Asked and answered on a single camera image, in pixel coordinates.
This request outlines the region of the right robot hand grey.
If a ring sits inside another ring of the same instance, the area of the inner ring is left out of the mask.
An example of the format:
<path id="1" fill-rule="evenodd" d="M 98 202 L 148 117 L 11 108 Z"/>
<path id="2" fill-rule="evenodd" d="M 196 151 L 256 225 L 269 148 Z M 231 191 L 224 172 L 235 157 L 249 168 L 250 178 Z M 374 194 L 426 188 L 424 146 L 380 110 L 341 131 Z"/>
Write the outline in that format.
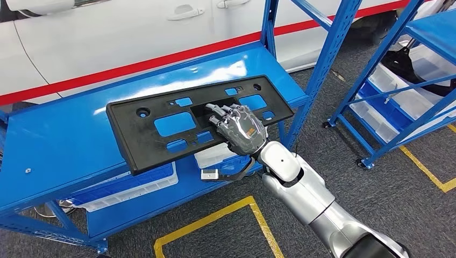
<path id="1" fill-rule="evenodd" d="M 226 139 L 230 151 L 240 156 L 252 155 L 267 142 L 264 125 L 246 105 L 208 103 L 205 108 L 214 113 L 209 122 Z"/>

